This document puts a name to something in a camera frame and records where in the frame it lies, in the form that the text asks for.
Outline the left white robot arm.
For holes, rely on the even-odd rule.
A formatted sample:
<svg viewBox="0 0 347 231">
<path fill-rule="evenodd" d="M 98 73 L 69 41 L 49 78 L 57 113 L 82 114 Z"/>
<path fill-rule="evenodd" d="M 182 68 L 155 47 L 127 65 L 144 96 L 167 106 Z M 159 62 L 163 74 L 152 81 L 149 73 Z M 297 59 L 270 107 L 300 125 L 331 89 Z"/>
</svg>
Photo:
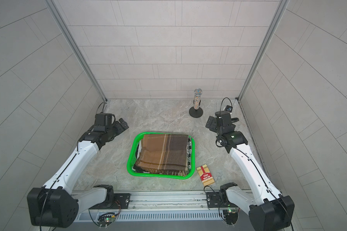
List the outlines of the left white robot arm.
<svg viewBox="0 0 347 231">
<path fill-rule="evenodd" d="M 95 115 L 94 124 L 79 138 L 76 148 L 54 176 L 27 195 L 30 221 L 33 226 L 67 228 L 83 211 L 117 205 L 113 186 L 98 185 L 72 196 L 74 186 L 88 163 L 108 142 L 128 129 L 114 114 Z"/>
</svg>

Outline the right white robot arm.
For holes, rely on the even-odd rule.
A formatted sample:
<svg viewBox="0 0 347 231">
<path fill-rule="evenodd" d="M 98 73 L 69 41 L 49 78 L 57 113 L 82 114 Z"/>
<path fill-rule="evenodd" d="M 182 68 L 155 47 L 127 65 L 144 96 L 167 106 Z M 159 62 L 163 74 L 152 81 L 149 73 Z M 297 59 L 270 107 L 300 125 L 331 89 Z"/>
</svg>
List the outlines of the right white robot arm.
<svg viewBox="0 0 347 231">
<path fill-rule="evenodd" d="M 210 116 L 206 128 L 215 132 L 217 147 L 224 147 L 244 174 L 252 195 L 239 186 L 224 184 L 220 188 L 223 199 L 248 214 L 256 231 L 278 231 L 292 227 L 295 204 L 290 196 L 283 196 L 255 159 L 246 137 L 235 130 L 235 122 L 228 111 Z"/>
</svg>

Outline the red playing card box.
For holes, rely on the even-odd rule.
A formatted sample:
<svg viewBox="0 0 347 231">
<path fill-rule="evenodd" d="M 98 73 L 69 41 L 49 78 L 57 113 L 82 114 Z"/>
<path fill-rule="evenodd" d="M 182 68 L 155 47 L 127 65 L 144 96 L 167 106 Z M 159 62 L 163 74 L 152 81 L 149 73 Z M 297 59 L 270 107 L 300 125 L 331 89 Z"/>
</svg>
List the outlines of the red playing card box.
<svg viewBox="0 0 347 231">
<path fill-rule="evenodd" d="M 200 180 L 204 186 L 209 186 L 215 183 L 215 180 L 210 172 L 210 169 L 207 165 L 202 165 L 197 168 Z"/>
</svg>

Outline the left green circuit board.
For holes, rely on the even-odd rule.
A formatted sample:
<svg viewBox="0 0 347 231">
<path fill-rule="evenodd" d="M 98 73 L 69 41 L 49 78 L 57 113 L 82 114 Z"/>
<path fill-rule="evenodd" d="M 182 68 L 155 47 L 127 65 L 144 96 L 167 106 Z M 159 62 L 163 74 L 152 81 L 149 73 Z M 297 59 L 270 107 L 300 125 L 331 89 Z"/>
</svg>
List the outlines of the left green circuit board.
<svg viewBox="0 0 347 231">
<path fill-rule="evenodd" d="M 107 229 L 110 224 L 112 224 L 116 219 L 116 214 L 114 212 L 109 212 L 102 214 L 97 219 L 97 225 L 99 226 L 99 229 L 105 228 Z"/>
</svg>

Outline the aluminium rail base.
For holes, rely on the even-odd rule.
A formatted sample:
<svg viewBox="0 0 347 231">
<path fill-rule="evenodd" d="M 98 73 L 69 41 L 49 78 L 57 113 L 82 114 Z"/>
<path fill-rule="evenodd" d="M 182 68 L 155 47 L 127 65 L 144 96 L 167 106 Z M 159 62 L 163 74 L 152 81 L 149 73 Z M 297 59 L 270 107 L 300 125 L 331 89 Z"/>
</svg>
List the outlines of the aluminium rail base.
<svg viewBox="0 0 347 231">
<path fill-rule="evenodd" d="M 175 191 L 115 193 L 111 208 L 91 208 L 79 213 L 75 222 L 97 222 L 99 216 L 114 212 L 115 221 L 223 220 L 230 213 L 248 212 L 256 201 L 250 191 L 239 190 L 225 203 L 217 192 Z"/>
</svg>

